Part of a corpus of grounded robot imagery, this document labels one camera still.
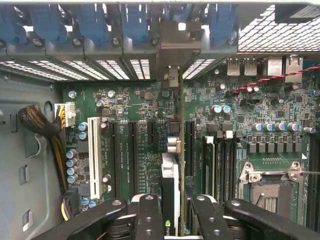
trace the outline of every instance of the metal mesh panel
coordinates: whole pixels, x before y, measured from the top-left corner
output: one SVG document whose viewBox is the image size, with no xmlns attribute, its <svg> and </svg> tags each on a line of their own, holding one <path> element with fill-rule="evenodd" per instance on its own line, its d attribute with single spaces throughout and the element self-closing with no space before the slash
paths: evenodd
<svg viewBox="0 0 320 240">
<path fill-rule="evenodd" d="M 17 69 L 17 70 L 21 70 L 27 73 L 31 73 L 31 74 L 35 74 L 35 75 L 39 75 L 41 77 L 46 77 L 48 79 L 52 79 L 52 80 L 56 80 L 56 81 L 66 81 L 66 78 L 63 77 L 59 77 L 50 73 L 46 73 L 44 71 L 40 71 L 37 69 L 33 69 L 31 67 L 28 66 L 24 66 L 18 63 L 15 63 L 14 61 L 0 61 L 0 64 L 6 67 L 10 67 L 13 69 Z"/>
<path fill-rule="evenodd" d="M 84 63 L 83 61 L 63 61 L 66 64 L 69 64 L 70 66 L 78 69 L 79 71 L 90 75 L 91 77 L 97 79 L 97 80 L 109 80 L 108 77 L 102 75 L 100 72 L 94 70 L 92 67 Z"/>
<path fill-rule="evenodd" d="M 306 23 L 275 23 L 275 5 L 260 14 L 240 34 L 239 52 L 317 52 L 320 17 Z"/>
<path fill-rule="evenodd" d="M 108 72 L 114 75 L 117 79 L 129 79 L 125 72 L 114 60 L 97 60 Z"/>
<path fill-rule="evenodd" d="M 138 79 L 150 79 L 150 66 L 148 59 L 131 59 L 130 62 Z"/>
<path fill-rule="evenodd" d="M 195 75 L 200 73 L 203 69 L 209 66 L 214 59 L 198 59 L 196 60 L 182 75 L 183 79 L 192 79 Z"/>
<path fill-rule="evenodd" d="M 49 70 L 52 70 L 52 71 L 55 71 L 57 73 L 60 73 L 60 74 L 63 74 L 63 75 L 66 75 L 67 77 L 70 77 L 70 78 L 74 78 L 74 79 L 77 79 L 77 80 L 88 80 L 87 77 L 84 77 L 80 74 L 77 74 L 73 71 L 70 71 L 68 69 L 65 69 L 59 65 L 56 65 L 50 61 L 46 61 L 46 60 L 42 60 L 42 61 L 29 61 L 30 63 L 32 64 L 36 64 L 38 66 L 41 66 L 43 68 L 46 68 L 46 69 L 49 69 Z"/>
</svg>

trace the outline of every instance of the motherboard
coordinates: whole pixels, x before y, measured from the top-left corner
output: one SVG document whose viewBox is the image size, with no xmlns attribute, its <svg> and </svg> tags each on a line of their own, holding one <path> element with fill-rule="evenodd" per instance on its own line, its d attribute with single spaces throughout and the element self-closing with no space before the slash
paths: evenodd
<svg viewBox="0 0 320 240">
<path fill-rule="evenodd" d="M 162 153 L 178 153 L 181 141 L 184 175 L 197 194 L 244 199 L 306 224 L 304 172 L 320 118 L 320 76 L 250 86 L 256 76 L 230 76 L 224 67 L 182 89 L 159 81 L 64 83 L 63 100 L 76 113 L 75 127 L 65 128 L 68 182 L 79 188 L 83 211 L 150 193 Z"/>
</svg>

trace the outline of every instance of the gray metal panel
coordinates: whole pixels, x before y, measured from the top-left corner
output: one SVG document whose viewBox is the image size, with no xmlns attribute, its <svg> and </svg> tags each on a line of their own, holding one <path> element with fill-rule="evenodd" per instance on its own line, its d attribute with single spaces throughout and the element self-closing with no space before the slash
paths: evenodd
<svg viewBox="0 0 320 240">
<path fill-rule="evenodd" d="M 10 122 L 10 115 L 15 120 L 19 109 L 26 105 L 38 103 L 43 110 L 46 101 L 59 103 L 60 94 L 50 84 L 13 74 L 10 80 L 0 78 L 0 123 L 5 121 L 0 124 L 0 240 L 29 240 L 62 222 L 61 194 L 50 148 L 25 158 L 23 126 L 18 122 L 18 131 L 12 133 Z M 25 165 L 29 181 L 20 185 L 19 168 Z M 23 232 L 22 218 L 28 210 L 33 225 Z"/>
</svg>

